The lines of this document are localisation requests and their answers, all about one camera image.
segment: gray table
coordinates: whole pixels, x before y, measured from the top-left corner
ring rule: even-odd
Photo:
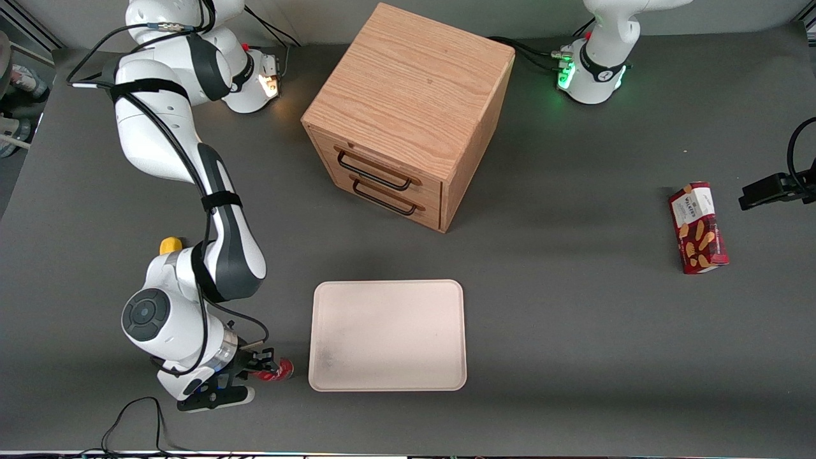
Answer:
[[[202,236],[196,191],[124,159],[104,93],[57,85],[0,224],[0,448],[95,446],[152,394],[175,441],[199,449],[814,457],[816,208],[737,202],[783,170],[814,114],[806,50],[800,26],[643,38],[596,107],[519,60],[448,234],[331,184],[299,117],[344,47],[292,51],[283,97],[261,113],[196,107],[268,260],[258,294],[230,305],[265,321],[301,375],[198,414],[172,409],[118,325],[159,241]],[[814,147],[804,134],[802,165]],[[732,260],[697,277],[680,271],[666,202],[692,180],[711,181]],[[437,278],[465,291],[462,390],[309,387],[319,283]],[[153,419],[135,407],[113,446],[149,449]]]

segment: wooden drawer cabinet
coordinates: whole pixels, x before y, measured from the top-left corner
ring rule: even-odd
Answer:
[[[301,121],[338,187],[444,233],[499,121],[513,58],[380,3]]]

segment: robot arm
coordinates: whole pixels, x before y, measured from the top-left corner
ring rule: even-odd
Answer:
[[[582,104],[600,104],[620,87],[625,62],[641,36],[634,15],[681,7],[692,0],[583,0],[597,21],[589,39],[579,38],[557,52],[561,63],[558,88]]]
[[[182,277],[186,289],[196,281],[213,301],[228,301],[253,295],[266,275],[266,264],[244,217],[240,198],[235,194],[224,161],[209,145],[198,138],[193,124],[186,90],[175,72],[157,60],[136,59],[121,65],[116,77],[119,87],[145,81],[170,82],[178,92],[165,89],[136,92],[165,124],[171,128],[194,167],[197,177],[188,173],[178,154],[158,128],[128,100],[116,100],[119,138],[126,158],[143,172],[171,180],[203,185],[202,200],[212,210],[217,236],[206,246],[203,266],[197,265],[202,246],[185,249],[181,260],[191,265],[194,277]]]
[[[117,93],[116,88],[135,89],[133,95],[172,130],[196,176],[188,173],[173,146],[147,115],[129,100],[119,98],[115,108],[127,159],[150,175],[200,183],[205,193],[202,202],[215,227],[212,243],[199,243],[155,258],[144,286],[128,301],[122,315],[127,336],[141,349],[164,359],[165,369],[192,370],[180,377],[167,372],[158,374],[159,381],[175,398],[185,400],[232,362],[240,343],[233,330],[209,313],[204,342],[197,286],[211,301],[246,298],[263,282],[266,264],[223,160],[195,132],[190,103],[178,75],[156,60],[130,60],[120,66],[116,84],[112,95]],[[196,366],[198,355],[202,358]],[[242,392],[238,397],[242,403],[251,400],[250,388],[234,389]]]
[[[248,403],[254,391],[232,385],[235,377],[255,373],[269,381],[292,371],[285,359],[281,366],[273,362],[273,350],[250,350],[254,344],[247,345],[231,323],[206,311],[209,304],[255,294],[266,263],[224,161],[196,133],[191,107],[221,99],[238,113],[262,108],[277,96],[277,62],[245,50],[229,29],[219,27],[241,12],[242,0],[202,1],[218,7],[211,30],[174,35],[124,56],[109,88],[128,161],[152,176],[195,184],[207,228],[215,229],[215,238],[154,258],[144,286],[122,312],[122,329],[131,342],[164,360],[158,379],[182,411]],[[199,0],[171,5],[131,0],[127,20],[188,24],[202,13],[200,5]],[[139,43],[168,34],[131,32]],[[227,377],[226,383],[220,377]]]

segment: drawer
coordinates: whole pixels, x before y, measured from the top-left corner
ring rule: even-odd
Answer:
[[[439,208],[441,182],[422,174],[404,172],[397,167],[388,166],[374,160],[373,155],[361,151],[359,146],[349,146],[348,142],[332,139],[326,134],[312,130],[314,142],[329,168],[332,177],[337,181],[341,176],[352,174],[393,196],[406,199],[412,203]]]
[[[355,174],[346,173],[339,177],[336,176],[335,184],[376,206],[388,209],[432,230],[439,230],[438,203],[434,205],[413,203],[404,196],[397,196],[392,190],[384,189]]]

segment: wooden cabinet top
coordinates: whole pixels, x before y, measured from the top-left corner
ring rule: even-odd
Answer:
[[[380,3],[304,124],[449,180],[514,51]]]

